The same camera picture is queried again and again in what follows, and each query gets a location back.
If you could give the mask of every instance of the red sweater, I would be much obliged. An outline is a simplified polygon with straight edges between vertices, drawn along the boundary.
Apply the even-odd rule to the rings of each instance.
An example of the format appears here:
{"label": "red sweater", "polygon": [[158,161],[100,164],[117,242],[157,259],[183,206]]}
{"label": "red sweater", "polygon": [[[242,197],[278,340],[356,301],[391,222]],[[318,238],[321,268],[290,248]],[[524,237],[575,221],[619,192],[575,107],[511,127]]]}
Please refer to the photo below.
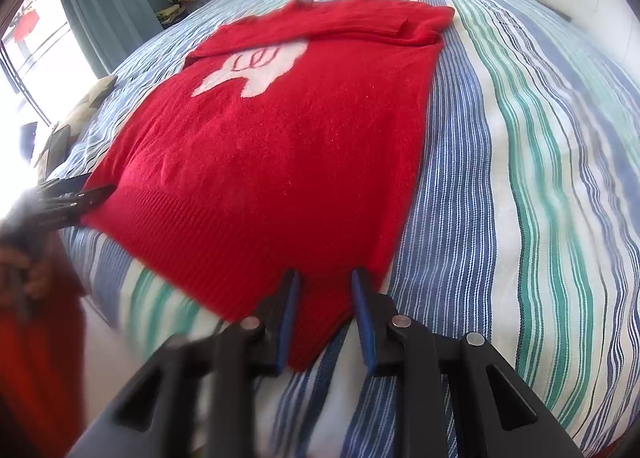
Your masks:
{"label": "red sweater", "polygon": [[293,0],[220,27],[124,126],[86,224],[229,321],[299,269],[303,368],[351,315],[350,271],[391,263],[453,12]]}

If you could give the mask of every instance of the person's arm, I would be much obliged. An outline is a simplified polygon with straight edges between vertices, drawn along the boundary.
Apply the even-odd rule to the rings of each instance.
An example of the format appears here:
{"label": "person's arm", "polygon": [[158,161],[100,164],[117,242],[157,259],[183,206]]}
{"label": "person's arm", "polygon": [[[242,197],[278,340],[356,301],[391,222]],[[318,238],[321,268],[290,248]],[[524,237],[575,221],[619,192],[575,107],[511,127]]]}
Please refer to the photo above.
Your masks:
{"label": "person's arm", "polygon": [[7,282],[5,265],[8,264],[27,272],[24,291],[34,300],[42,300],[55,279],[72,281],[79,286],[78,277],[55,232],[47,236],[44,256],[38,261],[30,261],[26,254],[14,247],[0,245],[0,310],[12,307],[14,304],[14,292]]}

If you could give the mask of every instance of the blue gripper pad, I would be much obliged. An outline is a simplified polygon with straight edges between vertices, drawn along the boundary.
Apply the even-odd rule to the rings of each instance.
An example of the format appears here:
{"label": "blue gripper pad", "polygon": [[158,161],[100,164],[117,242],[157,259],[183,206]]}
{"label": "blue gripper pad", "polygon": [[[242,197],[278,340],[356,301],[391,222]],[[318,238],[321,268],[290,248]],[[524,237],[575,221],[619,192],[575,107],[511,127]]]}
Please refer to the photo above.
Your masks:
{"label": "blue gripper pad", "polygon": [[287,302],[278,337],[276,367],[279,374],[284,371],[284,368],[287,365],[287,357],[289,356],[289,346],[291,344],[291,336],[293,335],[293,324],[296,320],[296,309],[298,308],[299,296],[300,274],[296,270],[293,274],[291,285],[289,286],[289,293],[287,294]]}
{"label": "blue gripper pad", "polygon": [[351,297],[353,298],[353,310],[358,324],[358,334],[360,335],[362,358],[367,366],[367,372],[372,375],[376,369],[376,344],[373,322],[363,286],[360,282],[358,271],[351,272]]}

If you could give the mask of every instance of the white logo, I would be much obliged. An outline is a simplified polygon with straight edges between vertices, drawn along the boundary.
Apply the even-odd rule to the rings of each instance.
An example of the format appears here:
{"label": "white logo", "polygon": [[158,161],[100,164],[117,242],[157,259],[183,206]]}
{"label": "white logo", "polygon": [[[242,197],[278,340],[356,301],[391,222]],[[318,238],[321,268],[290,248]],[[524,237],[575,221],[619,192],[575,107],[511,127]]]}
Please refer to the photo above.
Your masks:
{"label": "white logo", "polygon": [[191,96],[215,88],[232,78],[246,78],[240,96],[247,98],[261,94],[276,78],[287,73],[305,50],[306,41],[296,41],[234,53],[217,72],[207,76]]}

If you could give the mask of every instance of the metal screw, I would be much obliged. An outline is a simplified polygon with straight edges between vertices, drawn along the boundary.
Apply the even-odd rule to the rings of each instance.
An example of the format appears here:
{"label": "metal screw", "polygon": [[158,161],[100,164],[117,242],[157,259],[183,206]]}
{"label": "metal screw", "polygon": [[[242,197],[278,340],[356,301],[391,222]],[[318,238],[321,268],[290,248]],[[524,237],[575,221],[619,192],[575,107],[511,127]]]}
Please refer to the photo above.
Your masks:
{"label": "metal screw", "polygon": [[471,346],[482,346],[484,344],[484,337],[477,332],[469,332],[466,334],[466,342]]}
{"label": "metal screw", "polygon": [[240,321],[240,326],[244,330],[255,330],[258,326],[260,326],[260,319],[258,317],[254,317],[250,315],[249,317],[245,317]]}
{"label": "metal screw", "polygon": [[391,324],[396,328],[408,328],[411,326],[411,319],[406,315],[394,315],[391,317]]}

